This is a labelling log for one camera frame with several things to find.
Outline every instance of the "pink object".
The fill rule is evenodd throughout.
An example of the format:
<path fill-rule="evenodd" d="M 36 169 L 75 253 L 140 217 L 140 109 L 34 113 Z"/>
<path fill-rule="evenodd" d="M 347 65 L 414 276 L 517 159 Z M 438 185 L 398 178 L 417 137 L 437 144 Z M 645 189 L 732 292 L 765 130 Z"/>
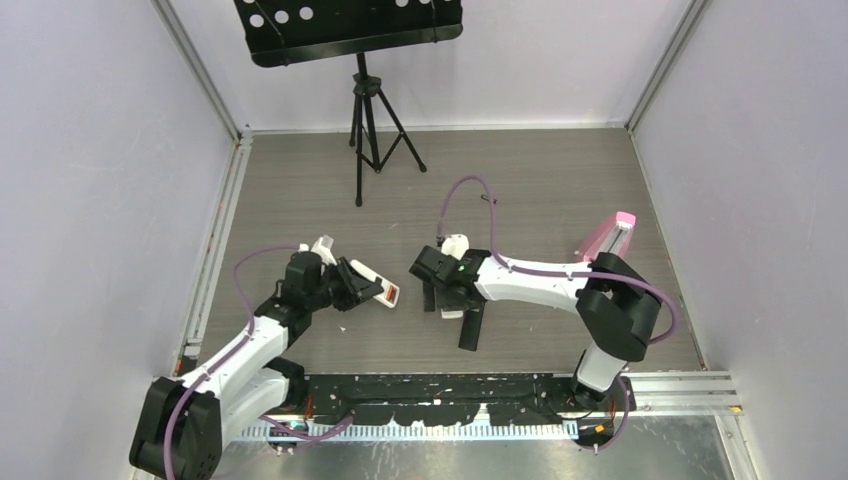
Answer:
<path fill-rule="evenodd" d="M 616 212 L 583 239 L 580 248 L 574 252 L 577 261 L 591 262 L 599 252 L 614 253 L 623 257 L 630 246 L 630 237 L 633 236 L 635 226 L 636 215 Z"/>

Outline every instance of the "music stand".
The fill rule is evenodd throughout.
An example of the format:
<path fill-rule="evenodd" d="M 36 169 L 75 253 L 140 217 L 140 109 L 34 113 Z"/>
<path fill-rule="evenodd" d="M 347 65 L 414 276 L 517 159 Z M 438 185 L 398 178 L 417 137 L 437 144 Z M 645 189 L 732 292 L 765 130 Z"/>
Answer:
<path fill-rule="evenodd" d="M 356 146 L 356 206 L 362 206 L 362 163 L 380 173 L 400 140 L 427 171 L 383 93 L 368 74 L 365 52 L 452 40 L 462 33 L 460 0 L 234 0 L 253 63 L 271 68 L 356 54 L 357 73 L 350 132 Z M 398 136 L 380 158 L 371 99 L 379 96 Z M 362 153 L 363 133 L 371 158 Z"/>

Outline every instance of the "tripod base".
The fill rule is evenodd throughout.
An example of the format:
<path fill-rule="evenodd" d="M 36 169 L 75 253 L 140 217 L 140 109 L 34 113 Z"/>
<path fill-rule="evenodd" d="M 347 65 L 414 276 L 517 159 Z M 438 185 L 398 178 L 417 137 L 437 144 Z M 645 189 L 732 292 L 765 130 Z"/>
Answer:
<path fill-rule="evenodd" d="M 389 103 L 389 100 L 383 93 L 382 79 L 380 77 L 372 77 L 368 75 L 364 53 L 357 53 L 356 61 L 359 65 L 359 73 L 353 76 L 353 79 L 356 81 L 356 86 L 353 88 L 353 122 L 350 127 L 350 141 L 348 142 L 348 145 L 356 147 L 356 206 L 361 207 L 363 163 L 371 167 L 374 172 L 380 173 L 389 161 L 389 157 L 391 157 L 395 148 L 397 148 L 400 141 L 403 140 L 406 142 L 406 146 L 409 147 L 409 151 L 415 158 L 416 163 L 418 163 L 418 169 L 421 172 L 426 172 L 427 166 L 421 161 L 418 151 L 415 150 L 415 146 L 409 139 L 409 135 L 407 135 L 406 130 L 404 130 L 403 125 L 400 123 L 400 119 L 398 119 L 394 109 L 392 109 L 392 106 Z M 386 153 L 384 158 L 380 158 L 380 149 L 377 145 L 377 131 L 374 127 L 374 109 L 371 105 L 371 99 L 375 96 L 380 97 L 380 101 L 383 102 L 383 106 L 386 108 L 386 111 L 389 112 L 389 116 L 392 117 L 392 121 L 398 129 L 398 136 L 395 138 L 395 141 L 392 142 L 392 146 L 389 147 L 389 151 Z M 365 112 L 364 124 L 362 118 L 363 110 Z M 363 133 L 368 141 L 368 145 L 371 147 L 371 158 L 368 158 L 362 153 L 364 146 Z"/>

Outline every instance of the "robotic arm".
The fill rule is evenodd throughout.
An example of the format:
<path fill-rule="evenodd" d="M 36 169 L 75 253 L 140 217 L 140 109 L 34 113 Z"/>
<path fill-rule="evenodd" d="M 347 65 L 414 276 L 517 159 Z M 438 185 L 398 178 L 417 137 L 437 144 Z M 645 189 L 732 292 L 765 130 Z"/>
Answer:
<path fill-rule="evenodd" d="M 311 248 L 301 245 L 285 278 L 254 312 L 252 328 L 197 369 L 150 386 L 130 451 L 132 465 L 165 477 L 165 426 L 186 386 L 208 376 L 189 397 L 170 447 L 178 479 L 210 478 L 223 449 L 260 415 L 304 402 L 303 367 L 279 355 L 309 328 L 313 312 L 330 306 L 344 312 L 371 298 L 394 308 L 397 285 L 357 260 L 336 259 L 332 244 L 325 235 Z"/>
<path fill-rule="evenodd" d="M 598 253 L 590 262 L 550 264 L 505 258 L 509 268 L 488 250 L 468 248 L 464 235 L 445 239 L 441 251 L 425 246 L 410 268 L 424 282 L 425 310 L 463 311 L 459 347 L 474 351 L 489 301 L 518 300 L 577 314 L 592 335 L 572 377 L 573 398 L 595 410 L 608 398 L 616 375 L 628 362 L 645 358 L 661 302 L 649 292 L 616 281 L 570 278 L 577 272 L 605 272 L 642 278 L 624 260 Z M 538 276 L 513 271 L 524 267 L 565 276 Z"/>

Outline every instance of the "wooden floor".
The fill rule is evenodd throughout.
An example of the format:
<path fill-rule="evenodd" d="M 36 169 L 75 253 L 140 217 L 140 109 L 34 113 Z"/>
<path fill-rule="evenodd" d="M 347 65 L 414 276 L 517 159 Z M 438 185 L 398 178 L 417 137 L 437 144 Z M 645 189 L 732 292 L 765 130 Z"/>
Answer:
<path fill-rule="evenodd" d="M 381 134 L 385 149 L 393 139 Z M 577 316 L 537 305 L 492 302 L 475 353 L 457 348 L 459 320 L 422 311 L 420 283 L 408 273 L 434 244 L 442 200 L 462 175 L 481 174 L 498 199 L 498 248 L 514 258 L 571 262 L 598 223 L 617 210 L 637 217 L 625 259 L 678 298 L 647 188 L 624 130 L 415 132 L 429 167 L 420 173 L 399 146 L 379 175 L 366 169 L 364 201 L 354 206 L 355 161 L 344 134 L 258 136 L 238 202 L 201 360 L 246 320 L 230 275 L 247 253 L 278 244 L 336 240 L 336 256 L 359 259 L 398 284 L 398 307 L 368 302 L 352 311 L 323 310 L 285 356 L 314 373 L 536 372 L 573 370 L 590 337 Z M 463 186 L 448 213 L 448 232 L 488 248 L 488 212 L 476 184 Z M 266 299 L 290 253 L 272 253 L 241 269 L 252 305 Z M 664 310 L 656 332 L 669 324 Z M 651 347 L 634 370 L 695 370 L 688 324 Z"/>

